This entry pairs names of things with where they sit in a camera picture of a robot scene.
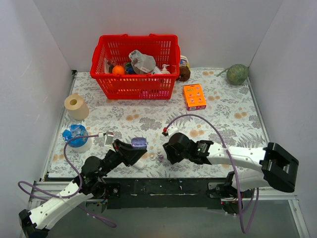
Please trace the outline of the lavender earbud charging case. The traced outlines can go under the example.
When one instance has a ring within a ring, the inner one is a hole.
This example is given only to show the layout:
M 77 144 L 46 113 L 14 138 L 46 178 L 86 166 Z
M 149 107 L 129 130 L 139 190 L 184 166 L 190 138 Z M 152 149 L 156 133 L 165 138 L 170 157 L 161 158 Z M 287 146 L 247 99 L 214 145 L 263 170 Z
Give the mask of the lavender earbud charging case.
M 131 139 L 131 146 L 134 149 L 146 149 L 147 140 L 144 137 L 134 137 Z

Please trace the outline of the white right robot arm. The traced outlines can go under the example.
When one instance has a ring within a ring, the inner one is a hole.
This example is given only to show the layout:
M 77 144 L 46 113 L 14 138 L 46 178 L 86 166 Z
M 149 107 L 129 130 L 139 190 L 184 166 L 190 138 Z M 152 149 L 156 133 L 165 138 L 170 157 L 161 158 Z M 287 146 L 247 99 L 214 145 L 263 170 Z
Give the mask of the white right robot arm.
M 202 165 L 231 165 L 245 168 L 242 175 L 230 172 L 224 184 L 224 191 L 230 197 L 253 188 L 272 187 L 278 191 L 295 191 L 299 161 L 277 143 L 266 147 L 224 148 L 221 144 L 200 140 L 194 142 L 177 132 L 163 144 L 167 159 L 171 164 L 187 159 Z

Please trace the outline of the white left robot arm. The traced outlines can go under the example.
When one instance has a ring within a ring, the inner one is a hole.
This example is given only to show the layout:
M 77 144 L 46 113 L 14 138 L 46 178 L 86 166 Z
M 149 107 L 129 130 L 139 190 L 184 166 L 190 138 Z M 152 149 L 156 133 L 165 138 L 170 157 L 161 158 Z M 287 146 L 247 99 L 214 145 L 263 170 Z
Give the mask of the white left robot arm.
M 64 215 L 90 198 L 103 198 L 111 189 L 104 177 L 121 163 L 132 166 L 147 152 L 147 149 L 109 150 L 103 159 L 90 156 L 81 172 L 62 191 L 32 210 L 19 213 L 20 225 L 27 238 L 45 238 L 49 230 Z

